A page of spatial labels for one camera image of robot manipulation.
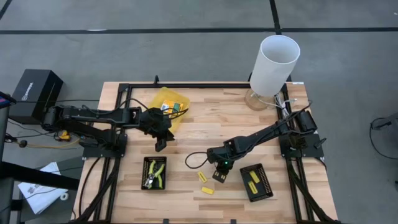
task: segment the floor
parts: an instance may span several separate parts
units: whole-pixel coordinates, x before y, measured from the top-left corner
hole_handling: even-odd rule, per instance
[[[0,0],[0,7],[5,2]],[[282,28],[398,27],[396,0],[276,4]],[[13,0],[0,20],[0,30],[273,26],[264,0]],[[98,99],[105,81],[149,81],[155,75],[163,81],[245,81],[259,43],[272,34],[0,35],[0,90],[12,93],[26,68],[60,76],[61,99]],[[398,32],[283,34],[302,50],[292,79],[305,82],[319,133],[328,138],[326,164],[340,220],[396,223],[398,161],[373,150],[369,123],[398,111]],[[12,124],[8,130],[30,134]],[[398,157],[390,130],[374,132],[373,138],[380,151]],[[31,140],[48,141],[45,136]],[[80,155],[81,149],[7,145],[4,160],[37,167]],[[64,211],[57,221],[69,217]]]

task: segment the white paper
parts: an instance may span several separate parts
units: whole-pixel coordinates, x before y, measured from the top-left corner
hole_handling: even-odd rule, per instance
[[[49,165],[41,168],[41,171],[52,172],[53,174],[61,175],[56,162],[51,162]],[[56,201],[56,199],[58,199],[61,196],[61,194],[68,191],[67,189],[56,189],[54,187],[46,187],[46,186],[41,186],[39,184],[31,184],[25,182],[20,183],[18,187],[21,190],[24,197],[27,198],[27,202],[29,203],[30,207],[32,208],[35,214],[42,213],[48,206],[50,206],[54,201]],[[48,192],[48,193],[35,195],[37,193],[42,193],[42,192]]]

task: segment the black box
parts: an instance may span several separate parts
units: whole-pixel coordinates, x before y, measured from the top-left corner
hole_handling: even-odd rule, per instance
[[[26,69],[12,97],[9,117],[21,124],[40,124],[46,108],[55,105],[63,81],[51,70]]]
[[[268,178],[266,176],[264,168],[262,167],[262,164],[254,164],[248,167],[243,167],[240,169],[240,171],[243,179],[244,188],[248,193],[250,202],[257,202],[258,200],[274,196],[274,193],[272,193],[271,186],[269,185]],[[259,183],[254,184],[258,191],[258,193],[256,194],[252,193],[249,187],[249,182],[253,181],[250,175],[250,171],[254,171],[260,180]]]
[[[149,167],[152,161],[156,161],[156,165],[161,166],[164,164],[164,169],[163,172],[160,174],[160,177],[162,178],[162,185],[163,187],[159,187],[159,181],[157,178],[154,179],[152,183],[152,187],[148,189],[145,187],[145,182],[148,179],[148,172],[149,172]],[[167,157],[165,156],[154,156],[154,157],[144,157],[144,165],[142,166],[142,180],[141,180],[141,190],[164,190],[166,189],[166,168],[167,168]]]

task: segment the yellow plastic box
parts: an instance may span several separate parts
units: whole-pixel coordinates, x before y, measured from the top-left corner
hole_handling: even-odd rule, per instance
[[[190,105],[190,100],[181,94],[177,93],[176,91],[173,91],[167,87],[162,87],[159,92],[156,94],[154,100],[149,105],[149,108],[161,108],[163,105],[163,102],[165,100],[173,101],[175,103],[179,103],[182,105],[181,111],[189,108]],[[189,113],[189,110],[182,116],[179,116],[178,118],[172,119],[172,127],[169,129],[173,134],[175,134],[176,130],[180,126],[181,120],[184,116]]]

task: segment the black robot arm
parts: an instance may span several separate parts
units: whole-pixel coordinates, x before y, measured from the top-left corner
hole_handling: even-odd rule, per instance
[[[298,131],[289,126],[291,121],[295,121]],[[309,111],[300,110],[293,112],[289,117],[275,122],[275,124],[266,127],[249,136],[237,136],[223,143],[221,147],[207,149],[208,161],[212,164],[217,163],[213,178],[224,182],[228,172],[233,168],[234,162],[243,158],[251,152],[254,146],[262,144],[273,138],[289,135],[289,141],[294,147],[305,147],[303,136],[312,134],[317,130],[317,126],[312,119]]]
[[[107,123],[112,128],[101,130],[89,123]],[[112,111],[92,110],[87,107],[53,106],[44,116],[42,128],[49,132],[66,130],[82,136],[80,145],[85,147],[83,157],[122,157],[127,135],[119,134],[118,128],[136,128],[157,138],[155,150],[161,151],[174,136],[169,131],[171,120],[158,108],[145,112],[140,107],[117,108]]]

